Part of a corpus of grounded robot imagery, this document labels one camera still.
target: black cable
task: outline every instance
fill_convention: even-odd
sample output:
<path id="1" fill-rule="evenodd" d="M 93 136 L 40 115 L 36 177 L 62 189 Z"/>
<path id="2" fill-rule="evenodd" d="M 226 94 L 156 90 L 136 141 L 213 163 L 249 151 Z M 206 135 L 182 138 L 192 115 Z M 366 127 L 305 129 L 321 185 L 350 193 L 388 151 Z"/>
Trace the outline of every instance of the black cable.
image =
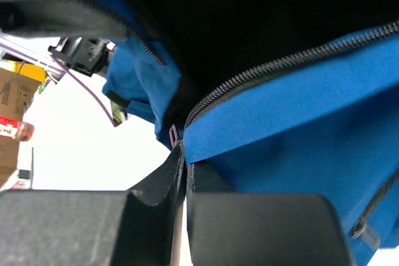
<path id="1" fill-rule="evenodd" d="M 21 62 L 21 66 L 19 67 L 19 70 L 18 70 L 17 74 L 15 74 L 15 76 L 14 76 L 12 79 L 10 79 L 8 82 L 6 82 L 6 83 L 4 84 L 4 86 L 3 86 L 2 89 L 0 90 L 0 95 L 3 93 L 3 91 L 6 89 L 6 87 L 7 87 L 8 85 L 12 84 L 12 82 L 13 82 L 15 79 L 17 79 L 17 77 L 18 77 L 19 74 L 21 73 L 22 67 L 23 67 L 25 64 L 26 64 L 26 61 Z"/>

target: red bottle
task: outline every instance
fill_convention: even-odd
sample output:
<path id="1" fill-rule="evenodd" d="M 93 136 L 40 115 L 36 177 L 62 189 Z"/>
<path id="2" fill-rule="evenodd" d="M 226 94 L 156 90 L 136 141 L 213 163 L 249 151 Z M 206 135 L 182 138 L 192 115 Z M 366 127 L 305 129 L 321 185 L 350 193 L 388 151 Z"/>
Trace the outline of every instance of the red bottle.
<path id="1" fill-rule="evenodd" d="M 10 120 L 0 116 L 0 135 L 11 137 L 17 141 L 29 141 L 35 127 L 24 121 Z"/>

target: yellow container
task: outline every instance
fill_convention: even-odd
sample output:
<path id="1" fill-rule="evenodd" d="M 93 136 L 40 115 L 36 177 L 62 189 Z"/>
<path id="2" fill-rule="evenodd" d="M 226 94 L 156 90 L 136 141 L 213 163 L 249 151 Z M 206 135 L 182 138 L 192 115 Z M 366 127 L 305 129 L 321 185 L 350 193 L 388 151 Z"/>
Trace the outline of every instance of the yellow container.
<path id="1" fill-rule="evenodd" d="M 21 68 L 21 63 L 11 60 L 1 60 L 0 68 L 6 69 L 11 72 L 18 72 Z M 38 65 L 25 63 L 21 69 L 20 74 L 40 82 L 46 80 L 46 71 Z"/>

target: zipper teeth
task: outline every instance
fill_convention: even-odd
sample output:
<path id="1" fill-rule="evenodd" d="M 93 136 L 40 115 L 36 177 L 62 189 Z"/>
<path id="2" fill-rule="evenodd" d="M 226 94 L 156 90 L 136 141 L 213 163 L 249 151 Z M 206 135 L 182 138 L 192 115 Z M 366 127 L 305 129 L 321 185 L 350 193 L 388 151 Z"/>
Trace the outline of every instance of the zipper teeth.
<path id="1" fill-rule="evenodd" d="M 366 224 L 367 219 L 370 217 L 371 213 L 375 210 L 378 204 L 382 201 L 384 196 L 391 190 L 392 186 L 399 179 L 399 169 L 395 171 L 395 173 L 386 181 L 378 191 L 373 195 L 372 199 L 368 202 L 366 208 L 362 212 L 362 215 L 357 219 L 355 224 L 350 229 L 350 235 L 353 239 L 356 239 L 361 236 L 360 232 L 363 231 L 363 228 Z"/>
<path id="2" fill-rule="evenodd" d="M 81 3 L 84 6 L 89 7 L 89 9 L 94 10 L 94 11 L 100 13 L 101 15 L 104 15 L 105 17 L 107 17 L 107 18 L 115 21 L 116 23 L 118 23 L 120 26 L 122 26 L 126 30 L 128 36 L 129 35 L 133 36 L 137 41 L 139 41 L 139 43 L 141 43 L 144 51 L 150 57 L 152 57 L 157 62 L 157 64 L 166 65 L 165 61 L 163 61 L 159 56 L 156 55 L 156 53 L 151 49 L 151 47 L 144 40 L 144 38 L 135 29 L 133 29 L 132 26 L 129 25 L 127 22 L 121 20 L 118 16 L 116 16 L 116 15 L 114 15 L 112 13 L 109 13 L 105 9 L 102 9 L 101 7 L 93 5 L 89 1 L 84 1 L 84 0 L 72 0 L 72 1 Z"/>
<path id="3" fill-rule="evenodd" d="M 225 81 L 204 97 L 188 115 L 185 129 L 211 108 L 251 87 L 291 73 L 300 69 L 305 64 L 326 59 L 333 55 L 343 54 L 344 52 L 369 45 L 372 42 L 385 39 L 397 33 L 399 33 L 399 20 L 370 29 L 363 34 L 342 40 L 335 40 L 243 71 Z"/>

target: black zipper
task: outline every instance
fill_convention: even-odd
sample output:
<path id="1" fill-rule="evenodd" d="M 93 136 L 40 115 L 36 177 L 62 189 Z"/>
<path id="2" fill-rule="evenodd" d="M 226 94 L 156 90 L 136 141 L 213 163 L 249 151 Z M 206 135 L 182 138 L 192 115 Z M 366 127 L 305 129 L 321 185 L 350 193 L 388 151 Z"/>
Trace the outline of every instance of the black zipper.
<path id="1" fill-rule="evenodd" d="M 378 191 L 373 195 L 362 215 L 360 215 L 353 227 L 349 230 L 352 239 L 358 239 L 361 237 L 373 250 L 379 248 L 380 236 L 367 224 L 367 220 L 398 179 L 399 169 L 396 170 L 396 172 L 384 184 L 382 184 Z"/>
<path id="2" fill-rule="evenodd" d="M 299 69 L 339 54 L 349 52 L 369 45 L 373 42 L 386 39 L 399 33 L 399 20 L 370 29 L 353 37 L 334 40 L 324 45 L 311 48 L 282 59 L 273 60 L 249 70 L 243 71 L 233 78 L 216 87 L 190 111 L 185 123 L 185 130 L 195 120 L 212 108 L 220 105 L 237 94 L 269 82 L 275 78 L 287 75 Z"/>
<path id="3" fill-rule="evenodd" d="M 126 20 L 124 20 L 123 18 L 112 12 L 109 12 L 105 8 L 100 7 L 98 4 L 91 3 L 89 0 L 73 0 L 73 1 L 80 3 L 86 7 L 89 7 L 90 9 L 96 11 L 97 13 L 103 15 L 104 17 L 111 19 L 119 26 L 122 26 L 125 29 L 127 36 L 132 36 L 135 40 L 137 40 L 144 48 L 144 51 L 150 57 L 152 57 L 158 65 L 166 65 L 165 61 L 162 60 L 162 58 L 155 53 L 155 51 L 150 47 L 150 45 L 146 42 L 146 40 Z"/>

